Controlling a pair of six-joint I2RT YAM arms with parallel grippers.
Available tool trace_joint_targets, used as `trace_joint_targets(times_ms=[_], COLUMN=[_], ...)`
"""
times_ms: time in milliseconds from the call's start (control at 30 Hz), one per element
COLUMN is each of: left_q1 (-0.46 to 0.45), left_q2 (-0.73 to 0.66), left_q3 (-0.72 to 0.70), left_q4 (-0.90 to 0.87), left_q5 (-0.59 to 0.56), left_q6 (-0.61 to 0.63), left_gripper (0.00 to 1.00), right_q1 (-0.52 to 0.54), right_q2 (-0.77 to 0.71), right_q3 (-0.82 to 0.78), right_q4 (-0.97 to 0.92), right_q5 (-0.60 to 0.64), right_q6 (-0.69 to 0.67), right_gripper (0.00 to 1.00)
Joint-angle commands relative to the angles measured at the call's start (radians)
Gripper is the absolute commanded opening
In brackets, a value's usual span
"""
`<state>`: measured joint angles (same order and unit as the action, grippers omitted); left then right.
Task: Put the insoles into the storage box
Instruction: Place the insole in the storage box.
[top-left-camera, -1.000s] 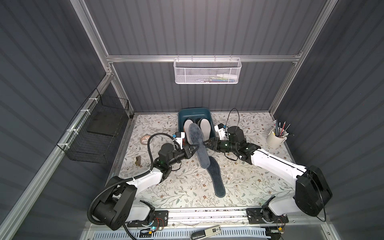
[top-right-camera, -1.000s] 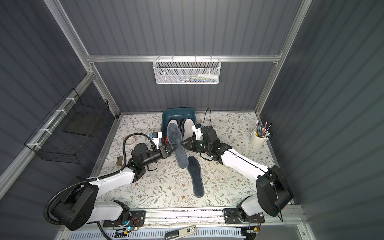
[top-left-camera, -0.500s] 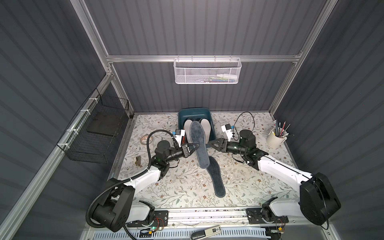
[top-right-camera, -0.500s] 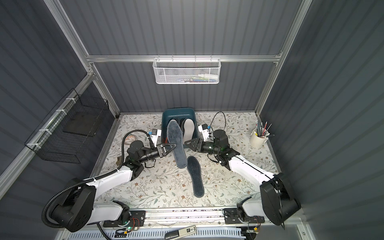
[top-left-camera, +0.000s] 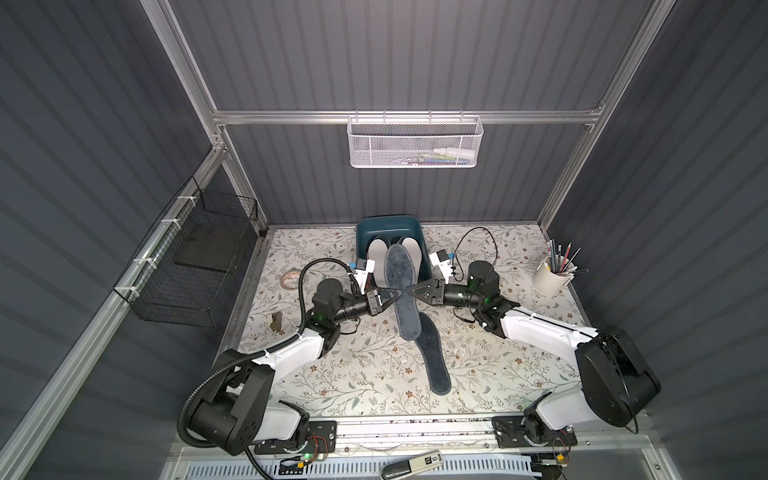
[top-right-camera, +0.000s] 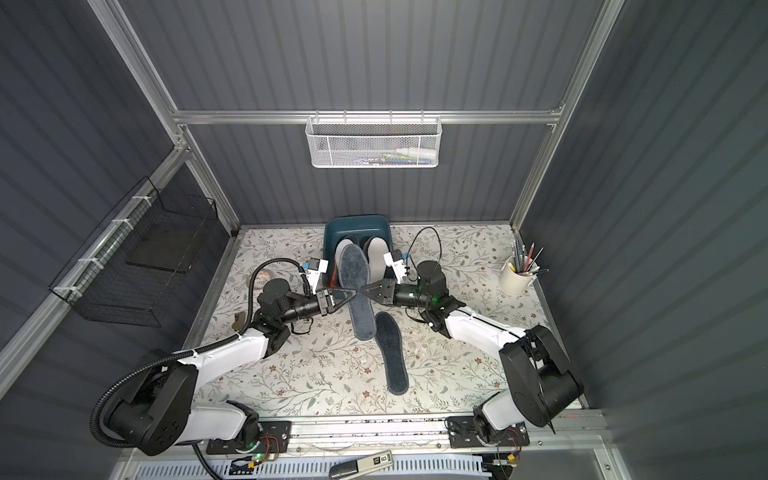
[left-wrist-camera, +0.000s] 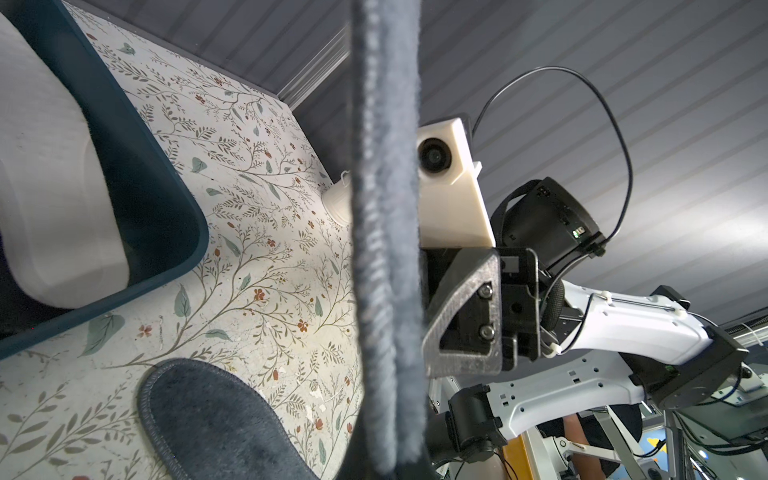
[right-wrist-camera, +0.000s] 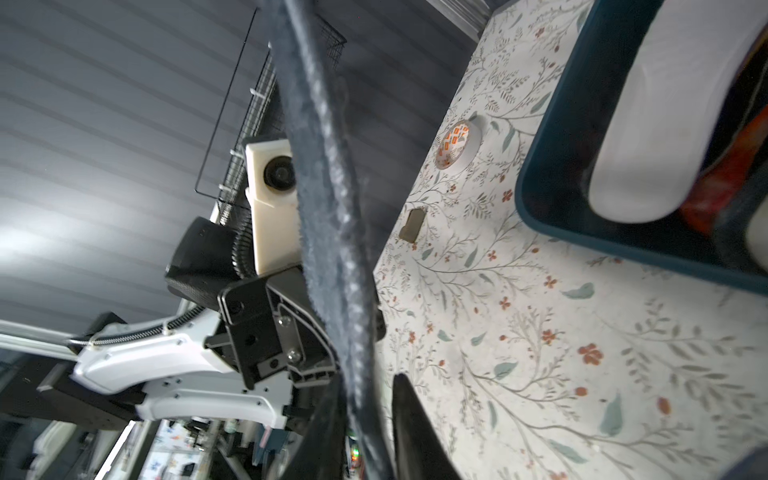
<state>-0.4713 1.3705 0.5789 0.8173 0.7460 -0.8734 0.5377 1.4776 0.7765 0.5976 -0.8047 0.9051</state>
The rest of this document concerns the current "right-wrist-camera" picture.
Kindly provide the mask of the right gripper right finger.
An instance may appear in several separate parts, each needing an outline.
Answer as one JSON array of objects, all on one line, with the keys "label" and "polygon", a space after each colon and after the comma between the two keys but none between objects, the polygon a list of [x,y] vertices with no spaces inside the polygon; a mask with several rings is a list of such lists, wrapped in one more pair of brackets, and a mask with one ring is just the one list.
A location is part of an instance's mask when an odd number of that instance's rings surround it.
[{"label": "right gripper right finger", "polygon": [[398,479],[460,479],[415,389],[402,373],[393,380],[392,423]]}]

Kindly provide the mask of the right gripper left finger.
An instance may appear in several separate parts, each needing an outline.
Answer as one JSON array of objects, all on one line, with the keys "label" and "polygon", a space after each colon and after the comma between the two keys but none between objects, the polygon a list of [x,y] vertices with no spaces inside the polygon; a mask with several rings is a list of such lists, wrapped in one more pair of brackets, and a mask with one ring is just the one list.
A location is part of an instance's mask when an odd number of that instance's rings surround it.
[{"label": "right gripper left finger", "polygon": [[346,431],[346,394],[343,378],[337,375],[327,385],[308,431],[280,479],[341,479]]}]

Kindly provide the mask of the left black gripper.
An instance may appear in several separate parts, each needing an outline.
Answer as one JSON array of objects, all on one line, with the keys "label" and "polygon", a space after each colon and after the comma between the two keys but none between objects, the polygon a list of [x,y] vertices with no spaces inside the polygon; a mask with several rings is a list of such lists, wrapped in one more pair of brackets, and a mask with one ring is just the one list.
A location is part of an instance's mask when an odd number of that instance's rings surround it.
[{"label": "left black gripper", "polygon": [[258,276],[247,270],[250,247],[243,232],[195,218],[166,268],[169,291],[219,314],[222,324],[206,345],[246,387],[282,371],[297,388],[327,384],[338,360],[302,268]]}]

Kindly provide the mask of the dark grey fleece insole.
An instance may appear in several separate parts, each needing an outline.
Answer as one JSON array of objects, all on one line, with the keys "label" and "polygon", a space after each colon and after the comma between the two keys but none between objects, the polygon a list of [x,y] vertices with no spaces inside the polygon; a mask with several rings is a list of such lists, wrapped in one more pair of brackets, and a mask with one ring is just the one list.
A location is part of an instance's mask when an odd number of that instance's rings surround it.
[{"label": "dark grey fleece insole", "polygon": [[750,253],[746,231],[749,221],[767,196],[767,174],[755,173],[716,217],[711,241],[719,260],[729,269],[766,275]]},{"label": "dark grey fleece insole", "polygon": [[368,475],[393,479],[375,378],[375,287],[337,79],[311,2],[263,1],[260,7],[294,154],[309,296],[339,359]]},{"label": "dark grey fleece insole", "polygon": [[760,447],[734,464],[722,480],[768,480],[768,448]]}]

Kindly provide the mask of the white insole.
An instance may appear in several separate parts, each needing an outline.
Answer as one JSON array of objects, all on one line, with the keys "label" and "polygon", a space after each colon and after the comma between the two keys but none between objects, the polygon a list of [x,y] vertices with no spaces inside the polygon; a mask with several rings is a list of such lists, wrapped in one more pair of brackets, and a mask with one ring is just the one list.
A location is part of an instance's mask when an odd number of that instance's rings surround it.
[{"label": "white insole", "polygon": [[763,271],[768,269],[768,198],[764,197],[750,215],[744,244],[751,260]]},{"label": "white insole", "polygon": [[767,27],[767,4],[665,1],[629,70],[589,182],[594,213],[659,220],[682,205],[723,104]]}]

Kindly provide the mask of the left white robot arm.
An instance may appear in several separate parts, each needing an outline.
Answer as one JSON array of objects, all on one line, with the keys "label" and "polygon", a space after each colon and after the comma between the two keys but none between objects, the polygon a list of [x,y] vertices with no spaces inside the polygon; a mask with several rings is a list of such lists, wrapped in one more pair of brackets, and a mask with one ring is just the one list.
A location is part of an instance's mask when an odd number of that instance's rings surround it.
[{"label": "left white robot arm", "polygon": [[303,431],[340,371],[304,278],[296,222],[197,218],[165,272],[189,310],[134,324],[107,312],[80,335],[3,322],[2,348],[25,361],[1,408],[104,430],[204,417]]}]

